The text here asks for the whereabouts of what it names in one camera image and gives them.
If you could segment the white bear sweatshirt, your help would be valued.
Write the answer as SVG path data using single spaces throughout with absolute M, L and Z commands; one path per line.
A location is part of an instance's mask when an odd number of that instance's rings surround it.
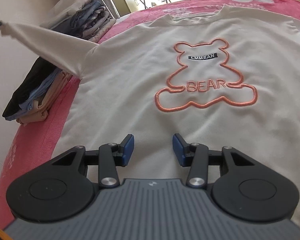
M 80 80 L 54 155 L 131 133 L 123 177 L 183 177 L 171 146 L 180 133 L 233 146 L 300 189 L 300 21 L 224 6 L 165 15 L 101 44 L 34 25 L 0 31 Z

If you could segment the near folded clothes stack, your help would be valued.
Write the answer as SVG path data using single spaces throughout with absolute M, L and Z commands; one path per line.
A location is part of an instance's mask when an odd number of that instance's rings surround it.
M 72 75 L 39 57 L 14 91 L 2 117 L 19 124 L 43 121 Z

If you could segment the folded clothes stack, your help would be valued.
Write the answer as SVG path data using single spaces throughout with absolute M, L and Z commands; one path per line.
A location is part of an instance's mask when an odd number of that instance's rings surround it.
M 72 75 L 39 57 L 14 91 L 2 117 L 19 124 L 43 121 Z
M 40 26 L 97 43 L 115 23 L 100 0 L 60 0 Z

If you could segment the far folded clothes stack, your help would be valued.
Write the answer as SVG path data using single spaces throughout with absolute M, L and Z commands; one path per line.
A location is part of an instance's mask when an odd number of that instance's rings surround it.
M 97 43 L 115 23 L 100 0 L 60 0 L 40 26 Z

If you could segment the pink floral bed blanket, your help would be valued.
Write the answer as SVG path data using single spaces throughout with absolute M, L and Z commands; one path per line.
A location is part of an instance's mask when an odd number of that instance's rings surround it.
M 188 0 L 137 11 L 122 17 L 102 37 L 101 41 L 95 44 L 101 44 L 134 26 L 152 22 L 165 15 L 181 18 L 191 15 L 211 14 L 220 11 L 224 6 L 264 10 L 300 21 L 300 2 L 295 0 Z M 12 215 L 5 200 L 6 189 L 10 182 L 57 156 L 53 152 L 62 135 L 79 84 L 79 78 L 72 75 L 72 79 L 62 90 L 45 121 L 19 127 L 5 159 L 0 177 L 0 228 L 6 226 L 12 220 Z M 121 175 L 121 171 L 126 168 L 119 169 L 121 178 L 125 178 Z M 181 169 L 185 172 L 185 176 L 172 178 L 185 178 L 187 170 L 182 167 Z M 300 226 L 300 202 L 293 219 Z

